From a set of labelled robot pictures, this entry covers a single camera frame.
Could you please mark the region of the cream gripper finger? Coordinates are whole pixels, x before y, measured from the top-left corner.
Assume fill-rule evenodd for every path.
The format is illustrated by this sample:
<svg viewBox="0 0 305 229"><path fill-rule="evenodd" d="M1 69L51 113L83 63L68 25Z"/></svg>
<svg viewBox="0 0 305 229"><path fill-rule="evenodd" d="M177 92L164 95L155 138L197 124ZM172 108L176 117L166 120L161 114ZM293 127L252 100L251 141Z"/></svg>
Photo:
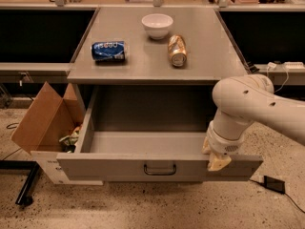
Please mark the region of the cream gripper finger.
<svg viewBox="0 0 305 229"><path fill-rule="evenodd" d="M219 154L210 154L208 170L210 172L220 171L231 163L232 159L229 156Z"/></svg>

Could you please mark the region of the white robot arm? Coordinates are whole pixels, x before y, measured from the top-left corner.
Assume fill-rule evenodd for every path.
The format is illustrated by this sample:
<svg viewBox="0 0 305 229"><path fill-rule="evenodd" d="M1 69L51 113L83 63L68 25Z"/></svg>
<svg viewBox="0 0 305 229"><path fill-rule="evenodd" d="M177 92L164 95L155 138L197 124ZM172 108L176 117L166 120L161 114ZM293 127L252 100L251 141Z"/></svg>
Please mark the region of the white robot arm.
<svg viewBox="0 0 305 229"><path fill-rule="evenodd" d="M204 140L202 153L209 157L208 170L230 164L253 123L261 123L305 144L305 102L275 95L272 81L262 74L234 76L213 87L217 110Z"/></svg>

